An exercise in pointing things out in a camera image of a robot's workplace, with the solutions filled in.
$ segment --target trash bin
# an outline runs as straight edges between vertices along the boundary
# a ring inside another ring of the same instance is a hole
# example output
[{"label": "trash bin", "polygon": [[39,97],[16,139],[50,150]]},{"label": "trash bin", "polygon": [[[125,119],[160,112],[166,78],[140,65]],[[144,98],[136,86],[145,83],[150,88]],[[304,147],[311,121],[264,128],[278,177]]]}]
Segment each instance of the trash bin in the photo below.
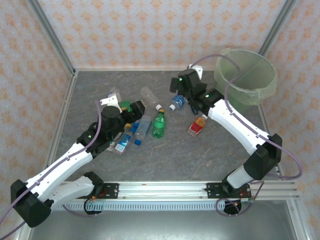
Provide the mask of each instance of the trash bin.
[{"label": "trash bin", "polygon": [[[221,53],[235,61],[240,67],[241,77],[228,88],[228,100],[239,112],[249,106],[259,105],[263,99],[276,93],[277,70],[263,56],[244,49],[224,49]],[[237,68],[227,59],[216,61],[214,78],[216,89],[224,94],[228,81],[238,75]]]}]

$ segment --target patterned wallpaper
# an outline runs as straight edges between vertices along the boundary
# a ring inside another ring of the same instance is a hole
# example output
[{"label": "patterned wallpaper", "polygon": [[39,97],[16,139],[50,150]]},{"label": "patterned wallpaper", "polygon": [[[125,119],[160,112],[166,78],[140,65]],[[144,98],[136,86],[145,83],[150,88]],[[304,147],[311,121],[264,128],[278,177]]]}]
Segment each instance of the patterned wallpaper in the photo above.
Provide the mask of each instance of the patterned wallpaper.
[{"label": "patterned wallpaper", "polygon": [[[298,188],[314,239],[320,236],[320,5],[297,1],[290,18],[268,53],[278,72],[276,95],[263,103],[270,130],[301,161],[304,174]],[[287,175],[298,172],[287,156]]]},{"label": "patterned wallpaper", "polygon": [[[26,0],[0,1],[0,214],[44,167],[70,74]],[[0,227],[12,230],[16,213]]]},{"label": "patterned wallpaper", "polygon": [[225,47],[258,51],[285,2],[39,1],[75,68],[176,68]]}]

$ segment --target white bottle cap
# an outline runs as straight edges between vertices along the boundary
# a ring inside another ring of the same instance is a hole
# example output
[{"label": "white bottle cap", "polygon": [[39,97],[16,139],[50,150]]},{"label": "white bottle cap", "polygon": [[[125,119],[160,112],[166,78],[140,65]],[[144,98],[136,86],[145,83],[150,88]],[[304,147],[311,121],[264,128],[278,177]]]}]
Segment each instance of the white bottle cap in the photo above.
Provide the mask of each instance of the white bottle cap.
[{"label": "white bottle cap", "polygon": [[159,111],[160,109],[162,109],[162,106],[161,106],[160,104],[158,104],[157,106],[155,106],[155,109],[156,109],[157,111]]},{"label": "white bottle cap", "polygon": [[173,105],[173,104],[171,104],[171,105],[169,106],[169,108],[170,108],[171,111],[174,111],[174,110],[176,109],[176,106]]}]

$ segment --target green bottle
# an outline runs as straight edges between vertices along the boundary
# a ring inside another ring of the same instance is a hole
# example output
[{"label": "green bottle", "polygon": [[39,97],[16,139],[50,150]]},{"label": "green bottle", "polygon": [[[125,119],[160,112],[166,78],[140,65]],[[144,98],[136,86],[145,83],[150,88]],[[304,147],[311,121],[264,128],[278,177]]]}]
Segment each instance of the green bottle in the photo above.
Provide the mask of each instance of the green bottle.
[{"label": "green bottle", "polygon": [[160,109],[157,116],[155,116],[152,136],[156,138],[161,138],[165,135],[165,126],[166,126],[166,118],[165,118],[165,110]]}]

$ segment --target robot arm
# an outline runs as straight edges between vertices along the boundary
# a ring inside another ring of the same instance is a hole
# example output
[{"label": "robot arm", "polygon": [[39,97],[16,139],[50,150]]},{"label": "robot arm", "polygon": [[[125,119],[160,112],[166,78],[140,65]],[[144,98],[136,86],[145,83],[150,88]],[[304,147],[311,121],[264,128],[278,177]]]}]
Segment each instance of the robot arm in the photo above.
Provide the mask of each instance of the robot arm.
[{"label": "robot arm", "polygon": [[[270,136],[267,132],[262,131],[232,106],[232,113],[230,113],[224,96],[214,88],[207,89],[207,84],[201,82],[202,67],[198,65],[190,67],[180,72],[178,77],[172,78],[170,91],[184,96],[191,107],[221,124],[250,154],[250,157],[242,166],[222,180],[222,190],[230,195],[252,180],[263,179],[281,160],[281,151],[259,136],[263,136],[278,145],[282,145],[282,139],[277,134]],[[240,117],[257,134],[242,125],[233,114]]]},{"label": "robot arm", "polygon": [[141,101],[130,105],[132,111],[121,110],[115,94],[100,101],[104,107],[101,112],[101,128],[94,143],[79,154],[69,157],[75,152],[82,150],[97,134],[97,123],[92,123],[89,128],[81,134],[72,147],[57,161],[38,175],[28,179],[26,182],[17,180],[11,185],[11,202],[15,201],[23,192],[37,184],[28,192],[14,209],[30,227],[41,224],[50,215],[51,210],[70,200],[82,196],[97,196],[103,188],[103,180],[95,173],[88,172],[78,180],[61,185],[72,173],[89,163],[110,145],[110,141],[123,132],[126,124],[139,120],[144,112],[145,106]]}]

